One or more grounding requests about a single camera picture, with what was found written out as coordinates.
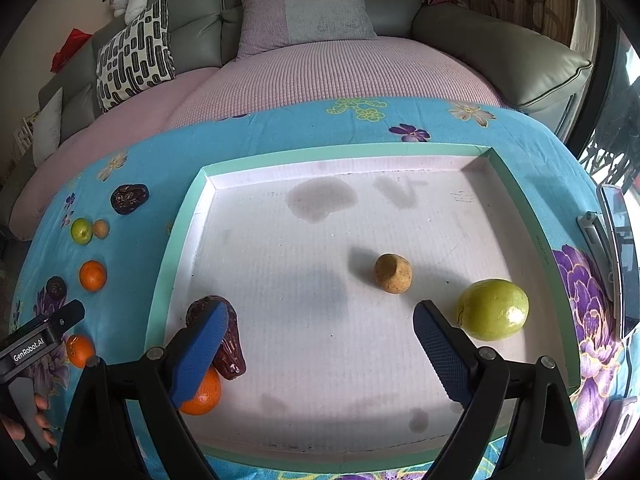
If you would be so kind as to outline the small brown longan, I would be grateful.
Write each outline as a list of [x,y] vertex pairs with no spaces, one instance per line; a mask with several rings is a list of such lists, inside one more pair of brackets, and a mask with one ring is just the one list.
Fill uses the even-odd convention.
[[93,223],[92,229],[93,235],[99,240],[104,240],[104,238],[107,238],[108,234],[110,234],[110,225],[103,219],[96,220],[96,222]]

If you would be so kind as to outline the teal shallow cardboard tray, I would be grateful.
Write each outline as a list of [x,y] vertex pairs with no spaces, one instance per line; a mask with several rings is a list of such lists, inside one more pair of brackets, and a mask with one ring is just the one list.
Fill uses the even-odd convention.
[[[412,266],[390,294],[380,255]],[[247,370],[186,422],[203,450],[269,469],[358,472],[431,460],[460,417],[418,338],[431,300],[453,318],[485,278],[526,292],[529,315],[496,343],[550,356],[580,382],[570,305],[541,223],[493,148],[360,144],[217,162],[193,180],[157,275],[145,343],[168,344],[193,301],[227,299]]]

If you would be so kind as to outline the small green jujube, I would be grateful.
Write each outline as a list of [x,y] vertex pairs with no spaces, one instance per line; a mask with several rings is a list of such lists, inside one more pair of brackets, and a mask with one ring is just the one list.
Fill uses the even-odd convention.
[[76,219],[70,226],[70,236],[78,245],[87,245],[93,238],[93,224],[85,218]]

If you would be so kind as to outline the grey metal rack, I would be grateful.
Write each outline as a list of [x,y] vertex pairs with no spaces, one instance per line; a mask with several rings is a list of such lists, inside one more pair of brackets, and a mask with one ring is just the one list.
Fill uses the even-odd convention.
[[600,211],[588,210],[577,218],[612,302],[614,336],[628,339],[639,326],[639,253],[623,190],[597,185]]

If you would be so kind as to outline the small orange tangerine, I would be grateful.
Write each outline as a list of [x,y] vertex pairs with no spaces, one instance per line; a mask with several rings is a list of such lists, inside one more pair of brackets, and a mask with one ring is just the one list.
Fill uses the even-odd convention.
[[88,359],[96,355],[91,339],[81,334],[69,336],[65,345],[68,360],[77,368],[84,368]]
[[107,280],[106,267],[96,260],[84,262],[78,272],[79,283],[88,292],[102,289]]

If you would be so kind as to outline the blue floral tablecloth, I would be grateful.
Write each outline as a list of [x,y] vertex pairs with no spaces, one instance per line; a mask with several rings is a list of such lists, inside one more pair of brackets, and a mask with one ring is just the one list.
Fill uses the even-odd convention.
[[69,146],[41,189],[42,205],[18,222],[29,241],[15,322],[51,315],[73,298],[86,309],[81,335],[111,362],[137,359],[172,224],[198,172],[214,162],[300,148],[371,143],[494,148],[509,166],[544,232],[573,315],[580,384],[573,393],[586,452],[605,439],[608,408],[639,394],[639,341],[618,342],[602,278],[576,216],[596,189],[543,124],[507,107],[460,100],[367,96],[311,101],[149,134],[148,106],[122,104],[84,138],[104,156]]

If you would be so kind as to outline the red bag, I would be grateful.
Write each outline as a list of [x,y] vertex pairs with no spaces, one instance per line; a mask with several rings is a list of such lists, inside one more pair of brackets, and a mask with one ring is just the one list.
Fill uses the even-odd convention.
[[73,28],[68,34],[64,44],[53,55],[50,72],[57,74],[64,65],[80,50],[92,35],[83,32],[78,28]]

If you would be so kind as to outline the dark red wrinkled date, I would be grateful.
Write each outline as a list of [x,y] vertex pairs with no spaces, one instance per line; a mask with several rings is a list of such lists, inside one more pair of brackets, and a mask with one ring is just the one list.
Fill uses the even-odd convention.
[[212,367],[225,380],[233,380],[246,373],[246,362],[241,347],[238,317],[232,304],[221,296],[209,295],[195,300],[186,310],[186,326],[191,326],[210,302],[221,302],[228,311],[228,328],[212,361]]

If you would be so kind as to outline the black white patterned pillow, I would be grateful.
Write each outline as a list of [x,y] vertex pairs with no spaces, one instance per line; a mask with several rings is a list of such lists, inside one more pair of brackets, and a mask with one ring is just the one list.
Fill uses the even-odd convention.
[[157,0],[99,50],[96,98],[102,113],[175,78],[168,25],[168,0]]

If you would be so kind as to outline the pink sofa seat cover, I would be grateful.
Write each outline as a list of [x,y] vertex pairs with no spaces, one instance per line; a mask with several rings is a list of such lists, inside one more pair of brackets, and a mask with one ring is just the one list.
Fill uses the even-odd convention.
[[1,225],[31,240],[53,196],[100,159],[199,122],[317,100],[422,96],[500,106],[489,82],[455,58],[396,37],[326,41],[264,52],[177,76],[134,96],[64,141],[40,167],[25,155],[1,191]]

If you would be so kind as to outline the dark purple passion fruit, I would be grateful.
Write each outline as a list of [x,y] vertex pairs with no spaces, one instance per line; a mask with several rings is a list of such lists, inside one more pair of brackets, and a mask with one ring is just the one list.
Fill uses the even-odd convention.
[[46,294],[55,301],[60,301],[66,297],[67,287],[65,281],[60,276],[51,276],[47,280]]

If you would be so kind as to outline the large orange tangerine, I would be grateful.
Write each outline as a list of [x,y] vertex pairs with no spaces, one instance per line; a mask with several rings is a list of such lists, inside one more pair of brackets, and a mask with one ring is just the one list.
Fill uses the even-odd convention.
[[179,411],[182,414],[191,416],[202,416],[216,408],[221,399],[221,382],[218,372],[209,367],[203,377],[194,397],[180,405]]

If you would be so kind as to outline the lilac grey square pillow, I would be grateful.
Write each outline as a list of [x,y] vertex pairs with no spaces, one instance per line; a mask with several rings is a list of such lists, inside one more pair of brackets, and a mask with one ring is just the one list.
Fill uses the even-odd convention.
[[241,0],[238,58],[298,44],[376,37],[364,0]]

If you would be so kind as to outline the light grey small pillow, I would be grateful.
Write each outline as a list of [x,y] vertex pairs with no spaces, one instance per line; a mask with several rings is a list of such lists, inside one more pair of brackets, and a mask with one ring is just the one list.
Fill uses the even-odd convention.
[[40,110],[32,132],[32,157],[39,167],[60,145],[63,109],[63,89],[58,88]]

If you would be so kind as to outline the large green jujube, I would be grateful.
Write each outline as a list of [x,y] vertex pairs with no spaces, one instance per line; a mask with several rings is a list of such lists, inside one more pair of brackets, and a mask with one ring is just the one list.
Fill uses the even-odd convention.
[[529,300],[520,286],[488,278],[467,287],[458,298],[456,321],[462,330],[482,341],[516,334],[526,323]]

